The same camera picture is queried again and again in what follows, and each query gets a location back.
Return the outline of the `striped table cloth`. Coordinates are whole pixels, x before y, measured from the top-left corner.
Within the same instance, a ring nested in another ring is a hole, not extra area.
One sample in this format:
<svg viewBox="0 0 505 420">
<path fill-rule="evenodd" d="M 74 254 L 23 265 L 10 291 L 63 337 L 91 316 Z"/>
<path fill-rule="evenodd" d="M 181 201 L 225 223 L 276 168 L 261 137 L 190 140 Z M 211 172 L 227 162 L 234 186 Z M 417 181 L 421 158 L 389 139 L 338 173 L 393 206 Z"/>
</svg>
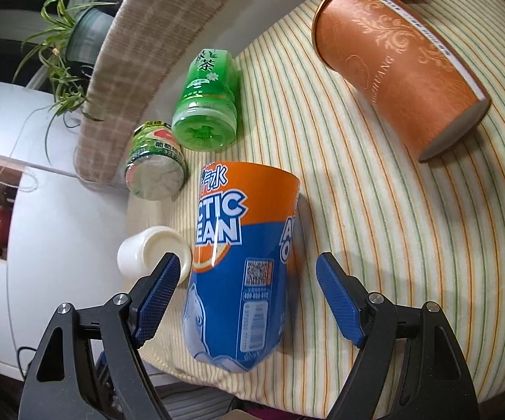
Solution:
<svg viewBox="0 0 505 420">
<path fill-rule="evenodd" d="M 505 2 L 413 5 L 491 96 L 475 131 L 427 164 L 316 57 L 310 26 L 319 3 L 303 2 L 237 56 L 245 136 L 224 153 L 301 181 L 282 341 L 248 373 L 200 363 L 184 345 L 186 292 L 178 289 L 142 357 L 189 383 L 326 415 L 356 357 L 316 280 L 316 259 L 329 251 L 391 301 L 439 303 L 478 398 L 498 396 L 505 392 Z"/>
</svg>

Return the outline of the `green tea bottle cup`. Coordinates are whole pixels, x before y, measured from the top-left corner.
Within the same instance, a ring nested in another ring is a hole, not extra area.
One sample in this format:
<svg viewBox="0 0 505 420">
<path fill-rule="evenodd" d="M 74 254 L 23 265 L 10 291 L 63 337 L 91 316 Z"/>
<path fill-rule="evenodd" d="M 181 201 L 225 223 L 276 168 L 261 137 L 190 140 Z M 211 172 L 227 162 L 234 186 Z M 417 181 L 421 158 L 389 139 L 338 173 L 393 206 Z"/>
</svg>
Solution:
<svg viewBox="0 0 505 420">
<path fill-rule="evenodd" d="M 238 71 L 224 49 L 204 48 L 191 62 L 172 119 L 176 140 L 184 148 L 214 152 L 237 136 Z"/>
</svg>

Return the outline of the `plaid beige cushion cloth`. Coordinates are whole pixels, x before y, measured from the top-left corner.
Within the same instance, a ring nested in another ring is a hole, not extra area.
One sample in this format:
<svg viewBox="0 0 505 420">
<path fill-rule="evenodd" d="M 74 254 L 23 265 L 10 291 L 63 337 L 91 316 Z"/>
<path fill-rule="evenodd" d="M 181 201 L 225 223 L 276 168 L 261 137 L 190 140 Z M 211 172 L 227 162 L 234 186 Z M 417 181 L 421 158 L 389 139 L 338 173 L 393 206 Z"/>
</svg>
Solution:
<svg viewBox="0 0 505 420">
<path fill-rule="evenodd" d="M 114 181 L 128 139 L 159 87 L 232 0 L 125 0 L 98 53 L 73 155 L 79 178 Z"/>
</svg>

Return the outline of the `copper paper cup near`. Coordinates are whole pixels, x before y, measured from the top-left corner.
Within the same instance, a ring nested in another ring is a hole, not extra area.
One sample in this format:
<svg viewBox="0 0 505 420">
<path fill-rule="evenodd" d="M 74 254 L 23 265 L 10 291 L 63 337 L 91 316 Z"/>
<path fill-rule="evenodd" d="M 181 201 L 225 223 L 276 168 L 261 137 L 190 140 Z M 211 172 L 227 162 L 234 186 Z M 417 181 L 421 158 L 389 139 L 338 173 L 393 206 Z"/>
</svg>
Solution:
<svg viewBox="0 0 505 420">
<path fill-rule="evenodd" d="M 455 49 L 400 0 L 322 0 L 316 55 L 374 107 L 420 163 L 481 123 L 491 98 Z"/>
</svg>

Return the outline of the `green red label cup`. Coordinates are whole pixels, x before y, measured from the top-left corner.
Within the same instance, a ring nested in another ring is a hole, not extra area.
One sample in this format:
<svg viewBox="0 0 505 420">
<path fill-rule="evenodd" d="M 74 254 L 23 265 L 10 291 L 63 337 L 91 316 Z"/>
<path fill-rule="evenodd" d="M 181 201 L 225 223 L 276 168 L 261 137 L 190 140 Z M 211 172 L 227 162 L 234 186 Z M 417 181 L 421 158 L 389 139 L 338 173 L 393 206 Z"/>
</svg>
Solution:
<svg viewBox="0 0 505 420">
<path fill-rule="evenodd" d="M 138 127 L 126 160 L 129 191 L 143 200 L 159 201 L 177 194 L 186 178 L 186 161 L 171 126 L 149 120 Z"/>
</svg>

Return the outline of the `white plastic cup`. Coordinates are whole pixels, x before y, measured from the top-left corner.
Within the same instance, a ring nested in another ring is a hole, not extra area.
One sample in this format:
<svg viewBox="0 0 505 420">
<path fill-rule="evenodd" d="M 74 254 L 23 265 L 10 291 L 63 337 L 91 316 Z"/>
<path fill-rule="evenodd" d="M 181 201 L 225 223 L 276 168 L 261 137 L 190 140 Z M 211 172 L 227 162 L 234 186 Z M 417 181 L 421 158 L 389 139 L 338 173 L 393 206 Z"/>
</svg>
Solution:
<svg viewBox="0 0 505 420">
<path fill-rule="evenodd" d="M 192 253 L 186 240 L 168 226 L 151 226 L 125 239 L 117 252 L 118 269 L 129 281 L 137 281 L 149 275 L 167 252 L 178 257 L 181 285 L 190 273 Z"/>
</svg>

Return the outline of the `potted spider plant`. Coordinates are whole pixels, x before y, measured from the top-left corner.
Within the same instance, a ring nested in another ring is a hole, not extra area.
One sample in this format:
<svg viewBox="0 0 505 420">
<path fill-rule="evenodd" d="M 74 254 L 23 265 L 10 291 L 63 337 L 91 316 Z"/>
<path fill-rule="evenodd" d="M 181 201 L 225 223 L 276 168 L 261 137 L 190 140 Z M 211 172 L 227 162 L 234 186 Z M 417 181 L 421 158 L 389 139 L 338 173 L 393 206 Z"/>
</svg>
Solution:
<svg viewBox="0 0 505 420">
<path fill-rule="evenodd" d="M 77 61 L 72 57 L 72 39 L 77 28 L 90 12 L 115 5 L 114 2 L 90 1 L 69 6 L 67 0 L 46 0 L 40 10 L 45 28 L 23 40 L 22 44 L 33 46 L 23 52 L 13 79 L 16 80 L 27 62 L 35 58 L 45 68 L 45 80 L 50 84 L 50 111 L 54 119 L 81 109 L 87 101 L 91 66 L 81 62 L 81 70 L 76 72 Z"/>
</svg>

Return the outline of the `blue orange Arctic Ocean cup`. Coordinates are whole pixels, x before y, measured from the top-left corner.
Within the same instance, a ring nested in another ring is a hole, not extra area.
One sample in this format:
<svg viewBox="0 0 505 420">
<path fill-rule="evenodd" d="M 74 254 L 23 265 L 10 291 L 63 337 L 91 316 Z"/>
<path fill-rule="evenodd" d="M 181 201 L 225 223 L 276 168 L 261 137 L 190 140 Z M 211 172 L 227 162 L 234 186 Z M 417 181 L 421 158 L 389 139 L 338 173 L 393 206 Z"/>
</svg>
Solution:
<svg viewBox="0 0 505 420">
<path fill-rule="evenodd" d="M 299 179 L 218 161 L 200 172 L 183 337 L 196 360 L 246 373 L 283 334 Z"/>
</svg>

